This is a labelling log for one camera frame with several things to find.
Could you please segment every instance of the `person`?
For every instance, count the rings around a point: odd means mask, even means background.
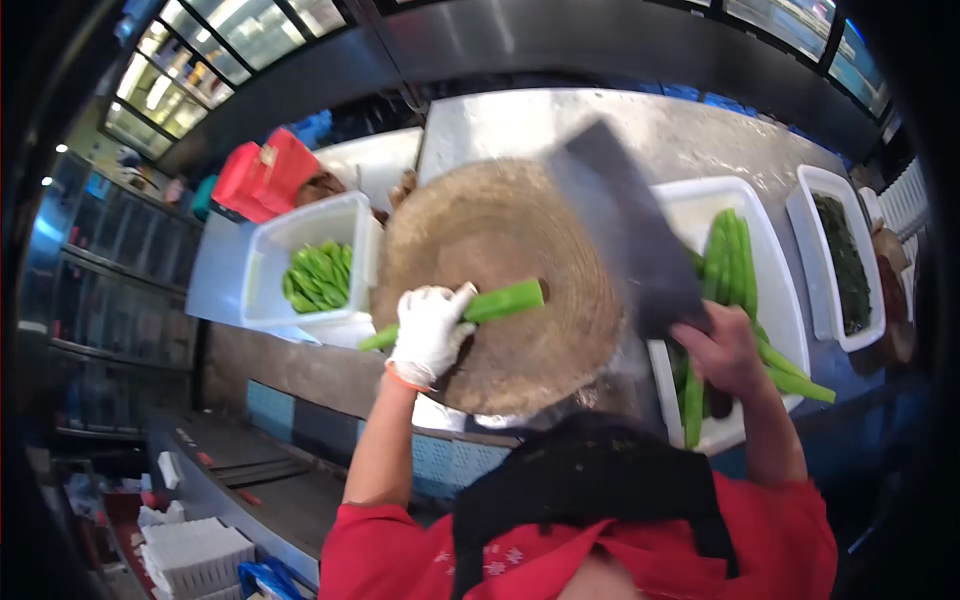
[[[414,399],[475,325],[476,293],[399,301],[399,333],[321,557],[335,598],[827,598],[837,551],[804,452],[746,314],[707,302],[710,336],[671,329],[698,375],[740,399],[749,481],[622,417],[584,413],[528,438],[423,529],[406,512]]]

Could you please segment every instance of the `red plastic basket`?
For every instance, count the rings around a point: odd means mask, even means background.
[[[293,210],[297,190],[317,169],[310,150],[280,128],[263,148],[247,142],[230,153],[210,196],[254,223],[263,223]]]

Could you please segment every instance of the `wooden board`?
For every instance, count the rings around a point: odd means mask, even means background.
[[[396,322],[400,295],[422,285],[480,292],[529,277],[547,304],[483,324],[435,399],[471,414],[526,414],[589,383],[610,358],[623,308],[573,213],[536,162],[465,165],[415,190],[381,248],[373,324]]]

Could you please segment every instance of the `plastic bin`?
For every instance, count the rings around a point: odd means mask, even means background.
[[[660,200],[670,227],[690,248],[698,252],[703,252],[710,225],[720,211],[733,208],[737,216],[747,220],[756,271],[756,319],[770,336],[770,344],[790,362],[809,373],[810,356],[797,291],[780,241],[754,188],[737,177],[717,177],[664,183],[655,185],[652,191]],[[684,447],[680,407],[666,344],[652,341],[647,347],[660,393],[660,408],[668,440],[676,447]],[[800,396],[784,396],[783,406],[791,411],[802,400]],[[696,450],[716,454],[739,444],[744,438],[743,409],[739,402],[735,402],[732,412],[725,419],[704,419],[700,444]]]
[[[230,153],[212,197],[254,223],[265,223],[294,209],[297,190],[319,166],[302,142],[279,128],[263,148],[247,142]]]
[[[876,265],[870,230],[860,210],[856,193],[847,180],[817,167],[801,165],[797,168],[797,187],[786,201],[790,223],[797,234],[800,258],[804,263],[806,287],[810,293],[813,313],[813,334],[818,340],[836,339],[845,352],[865,348],[880,339],[887,327],[883,310],[883,288],[880,270]],[[847,227],[863,262],[863,272],[870,286],[870,318],[867,325],[848,336],[844,332],[840,291],[837,287],[833,259],[827,245],[823,223],[813,193],[826,194],[840,201],[847,214]]]
[[[383,226],[370,210],[363,192],[351,191],[308,204],[264,223],[251,239],[244,273],[240,320],[244,327],[271,329],[299,327],[318,342],[356,348],[373,335],[369,291],[375,284]],[[336,310],[297,314],[283,297],[283,273],[290,252],[304,244],[318,246],[326,240],[353,246],[349,298]]]

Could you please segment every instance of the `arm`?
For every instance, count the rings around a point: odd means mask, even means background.
[[[476,329],[459,323],[475,295],[476,288],[467,283],[456,294],[424,287],[400,297],[394,353],[350,461],[344,504],[406,508],[413,484],[414,401],[456,362],[460,345]]]
[[[350,461],[344,504],[407,506],[413,485],[410,440],[415,399],[417,390],[383,374],[380,393]]]
[[[756,353],[750,318],[739,308],[709,301],[705,305],[713,321],[711,336],[687,324],[674,325],[671,333],[686,347],[697,375],[740,398],[747,434],[747,477],[761,486],[805,481],[804,450],[780,392]]]

